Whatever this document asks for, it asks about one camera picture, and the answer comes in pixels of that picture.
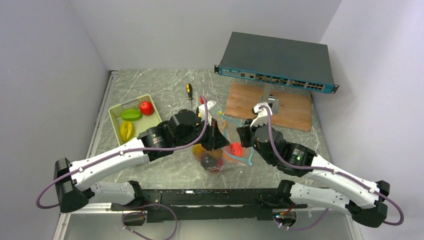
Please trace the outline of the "orange mango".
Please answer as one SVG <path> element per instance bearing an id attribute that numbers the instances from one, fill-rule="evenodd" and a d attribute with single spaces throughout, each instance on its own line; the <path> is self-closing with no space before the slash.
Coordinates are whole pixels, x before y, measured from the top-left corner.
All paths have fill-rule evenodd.
<path id="1" fill-rule="evenodd" d="M 192 146 L 192 154 L 198 160 L 205 154 L 205 152 L 206 150 L 201 144 L 195 144 Z"/>

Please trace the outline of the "dark purple mangosteen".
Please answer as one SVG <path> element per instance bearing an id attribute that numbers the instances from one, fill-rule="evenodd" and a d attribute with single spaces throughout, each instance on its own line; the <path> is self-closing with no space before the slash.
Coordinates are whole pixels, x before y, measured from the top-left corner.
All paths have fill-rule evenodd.
<path id="1" fill-rule="evenodd" d="M 215 168 L 216 163 L 217 163 L 217 159 L 211 156 L 210 154 L 204 154 L 200 158 L 200 164 L 206 170 Z"/>

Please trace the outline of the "clear zip top bag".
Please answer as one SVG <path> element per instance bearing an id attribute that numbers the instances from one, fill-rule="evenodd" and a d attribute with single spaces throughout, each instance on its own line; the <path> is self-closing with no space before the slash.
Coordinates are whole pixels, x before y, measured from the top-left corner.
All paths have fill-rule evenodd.
<path id="1" fill-rule="evenodd" d="M 214 114 L 213 117 L 217 119 L 219 130 L 230 143 L 240 143 L 240 141 L 236 139 L 236 137 L 238 136 L 236 128 L 242 125 L 241 121 L 226 116 L 221 110 Z M 222 171 L 233 167 L 251 166 L 252 158 L 254 155 L 254 149 L 252 147 L 242 148 L 244 150 L 244 156 L 242 157 L 237 157 L 230 154 L 230 144 L 228 146 L 216 150 L 206 150 L 205 154 L 213 156 L 214 158 L 216 158 L 216 160 L 222 158 L 224 162 Z"/>

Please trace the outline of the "red apple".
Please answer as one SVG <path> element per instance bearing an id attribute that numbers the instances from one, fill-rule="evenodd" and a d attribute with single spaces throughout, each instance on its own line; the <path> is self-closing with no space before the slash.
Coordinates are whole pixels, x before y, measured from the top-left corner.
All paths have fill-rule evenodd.
<path id="1" fill-rule="evenodd" d="M 155 112 L 155 109 L 152 103 L 149 101 L 141 102 L 139 105 L 139 110 L 143 115 L 146 115 L 146 116 L 151 116 Z"/>

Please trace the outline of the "red pomegranate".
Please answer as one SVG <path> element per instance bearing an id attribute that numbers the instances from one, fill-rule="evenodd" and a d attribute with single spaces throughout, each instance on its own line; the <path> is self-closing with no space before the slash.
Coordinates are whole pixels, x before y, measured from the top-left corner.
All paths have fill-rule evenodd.
<path id="1" fill-rule="evenodd" d="M 224 161 L 222 158 L 216 160 L 216 162 L 209 168 L 212 173 L 219 173 L 224 167 Z"/>

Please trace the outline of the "yellow starfruit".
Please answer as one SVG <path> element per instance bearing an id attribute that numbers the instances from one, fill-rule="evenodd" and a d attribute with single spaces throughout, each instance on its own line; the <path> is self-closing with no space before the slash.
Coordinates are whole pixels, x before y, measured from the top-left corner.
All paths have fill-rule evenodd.
<path id="1" fill-rule="evenodd" d="M 120 138 L 122 139 L 124 143 L 126 143 L 134 137 L 134 134 L 135 134 L 134 125 L 132 124 L 131 121 L 125 120 L 120 125 L 120 128 L 119 128 Z"/>

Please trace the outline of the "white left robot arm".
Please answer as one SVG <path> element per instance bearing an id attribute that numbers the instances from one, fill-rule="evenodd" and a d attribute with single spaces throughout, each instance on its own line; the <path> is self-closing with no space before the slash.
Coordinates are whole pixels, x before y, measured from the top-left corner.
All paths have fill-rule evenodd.
<path id="1" fill-rule="evenodd" d="M 54 186 L 60 212 L 71 213 L 93 203 L 117 203 L 137 210 L 145 202 L 137 181 L 102 180 L 197 144 L 213 151 L 229 146 L 230 142 L 220 132 L 216 119 L 208 116 L 204 121 L 195 112 L 183 109 L 117 148 L 79 161 L 59 159 L 54 165 Z"/>

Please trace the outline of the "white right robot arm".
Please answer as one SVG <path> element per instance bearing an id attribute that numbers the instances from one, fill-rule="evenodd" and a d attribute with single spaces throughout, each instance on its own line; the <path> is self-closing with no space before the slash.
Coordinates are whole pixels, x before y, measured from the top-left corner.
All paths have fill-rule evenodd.
<path id="1" fill-rule="evenodd" d="M 252 147 L 265 162 L 286 175 L 307 178 L 325 185 L 309 187 L 291 180 L 281 180 L 275 194 L 276 203 L 290 205 L 318 205 L 342 212 L 357 223 L 379 227 L 387 218 L 388 207 L 383 197 L 388 196 L 390 184 L 380 180 L 367 181 L 336 167 L 314 150 L 299 143 L 288 142 L 279 131 L 269 135 L 267 125 L 236 129 L 240 144 Z"/>

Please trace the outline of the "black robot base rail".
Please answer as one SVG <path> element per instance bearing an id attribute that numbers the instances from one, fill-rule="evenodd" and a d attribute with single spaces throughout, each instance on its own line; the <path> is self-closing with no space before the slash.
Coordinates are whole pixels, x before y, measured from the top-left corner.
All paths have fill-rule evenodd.
<path id="1" fill-rule="evenodd" d="M 275 188 L 144 189 L 147 223 L 183 220 L 256 219 L 271 221 L 273 214 L 292 206 Z"/>

